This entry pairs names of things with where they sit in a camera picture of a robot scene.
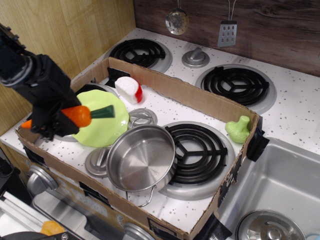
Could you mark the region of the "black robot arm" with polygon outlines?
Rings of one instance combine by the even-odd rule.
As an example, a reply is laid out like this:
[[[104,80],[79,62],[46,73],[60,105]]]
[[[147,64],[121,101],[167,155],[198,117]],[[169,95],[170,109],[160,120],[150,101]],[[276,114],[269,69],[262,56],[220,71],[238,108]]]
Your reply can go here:
[[[32,104],[31,127],[47,140],[80,130],[63,110],[80,105],[71,80],[48,56],[34,54],[8,26],[0,26],[0,82]]]

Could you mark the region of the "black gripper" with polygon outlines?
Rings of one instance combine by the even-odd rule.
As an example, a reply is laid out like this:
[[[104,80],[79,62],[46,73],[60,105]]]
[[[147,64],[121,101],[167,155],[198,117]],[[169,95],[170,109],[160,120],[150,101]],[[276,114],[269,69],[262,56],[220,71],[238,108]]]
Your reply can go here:
[[[30,58],[30,73],[18,84],[17,92],[32,104],[31,131],[45,140],[54,135],[77,134],[79,128],[60,110],[80,105],[70,78],[47,55]]]

